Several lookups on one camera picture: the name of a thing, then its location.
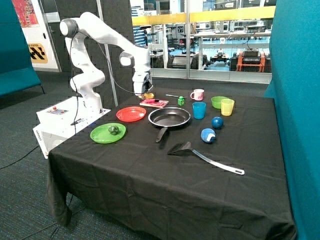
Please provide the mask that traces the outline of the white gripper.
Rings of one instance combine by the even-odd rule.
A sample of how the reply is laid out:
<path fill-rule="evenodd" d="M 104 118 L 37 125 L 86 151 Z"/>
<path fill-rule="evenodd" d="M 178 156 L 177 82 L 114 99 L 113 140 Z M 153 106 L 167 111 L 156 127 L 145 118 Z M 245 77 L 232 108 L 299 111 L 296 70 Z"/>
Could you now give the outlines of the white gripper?
<path fill-rule="evenodd" d="M 149 94 L 153 90 L 152 76 L 150 71 L 136 71 L 132 77 L 133 92 L 140 98 L 145 98 L 145 93 Z"/>

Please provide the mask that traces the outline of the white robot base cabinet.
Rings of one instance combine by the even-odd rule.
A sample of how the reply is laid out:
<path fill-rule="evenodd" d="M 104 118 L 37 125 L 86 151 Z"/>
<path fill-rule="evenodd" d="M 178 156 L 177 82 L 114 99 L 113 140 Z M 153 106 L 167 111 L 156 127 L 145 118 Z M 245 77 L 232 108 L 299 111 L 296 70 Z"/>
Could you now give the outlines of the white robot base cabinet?
<path fill-rule="evenodd" d="M 87 112 L 81 97 L 70 97 L 36 113 L 39 125 L 33 128 L 40 149 L 47 159 L 49 152 L 110 112 Z"/>

